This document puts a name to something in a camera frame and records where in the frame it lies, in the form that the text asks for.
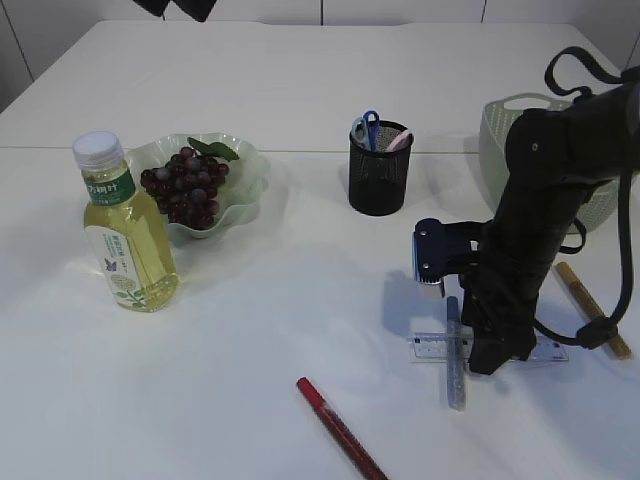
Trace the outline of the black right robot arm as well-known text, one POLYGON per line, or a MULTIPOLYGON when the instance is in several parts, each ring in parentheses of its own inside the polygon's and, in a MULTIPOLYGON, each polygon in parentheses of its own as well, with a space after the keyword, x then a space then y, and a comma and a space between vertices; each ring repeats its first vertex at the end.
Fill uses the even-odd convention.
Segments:
POLYGON ((473 331, 471 372, 491 375, 511 359, 525 361, 536 335, 567 346, 595 349, 614 338, 632 298, 630 193, 639 172, 639 71, 604 70, 585 49, 567 47, 610 90, 594 94, 586 86, 565 89, 548 66, 544 80, 558 96, 573 95, 561 111, 527 109, 512 124, 505 143, 508 179, 492 220, 468 233, 477 244, 459 274, 464 290, 461 320, 473 331), (621 291, 608 316, 565 336, 536 317, 537 302, 564 238, 580 207, 600 186, 618 189, 621 291))

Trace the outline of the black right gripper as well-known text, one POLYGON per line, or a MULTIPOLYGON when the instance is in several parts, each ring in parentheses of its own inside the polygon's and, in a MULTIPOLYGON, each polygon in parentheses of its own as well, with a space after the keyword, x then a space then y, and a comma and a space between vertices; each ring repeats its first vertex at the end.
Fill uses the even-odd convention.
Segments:
POLYGON ((492 375, 511 358, 528 360, 536 346, 537 302, 555 258, 555 231, 524 224, 461 229, 467 241, 478 243, 460 273, 462 321, 474 335, 468 366, 492 375))

